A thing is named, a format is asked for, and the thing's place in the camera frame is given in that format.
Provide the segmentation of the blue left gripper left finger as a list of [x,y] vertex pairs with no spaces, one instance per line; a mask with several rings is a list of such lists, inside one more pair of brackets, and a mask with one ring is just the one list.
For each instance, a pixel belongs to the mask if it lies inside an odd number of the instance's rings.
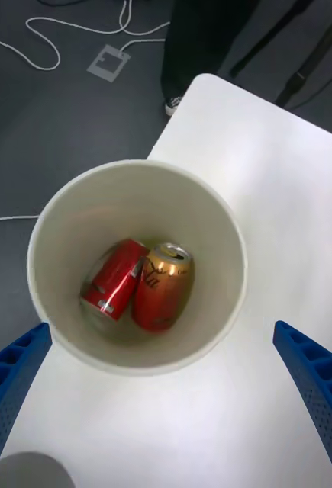
[[41,323],[0,351],[0,456],[52,339]]

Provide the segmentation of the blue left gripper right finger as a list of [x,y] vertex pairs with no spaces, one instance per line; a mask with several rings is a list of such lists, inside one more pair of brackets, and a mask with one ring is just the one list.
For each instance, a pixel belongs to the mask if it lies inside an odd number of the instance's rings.
[[332,353],[283,321],[276,322],[272,342],[332,464]]

